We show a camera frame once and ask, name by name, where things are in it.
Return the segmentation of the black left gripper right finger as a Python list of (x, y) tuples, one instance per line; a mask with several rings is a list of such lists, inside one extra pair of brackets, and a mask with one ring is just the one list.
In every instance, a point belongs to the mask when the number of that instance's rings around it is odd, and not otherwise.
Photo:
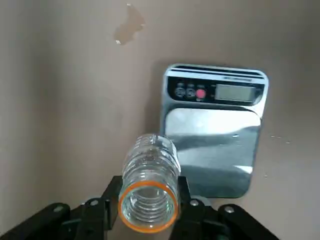
[(217, 210), (192, 198), (187, 178), (178, 178), (180, 215), (169, 236), (171, 240), (277, 240), (247, 211), (236, 204)]

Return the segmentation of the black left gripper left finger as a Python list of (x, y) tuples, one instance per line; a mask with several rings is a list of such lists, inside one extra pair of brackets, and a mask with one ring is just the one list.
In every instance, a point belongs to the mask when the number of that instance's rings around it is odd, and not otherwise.
[(2, 240), (106, 240), (118, 216), (123, 184), (114, 176), (100, 197), (72, 209), (66, 203), (52, 203), (0, 236)]

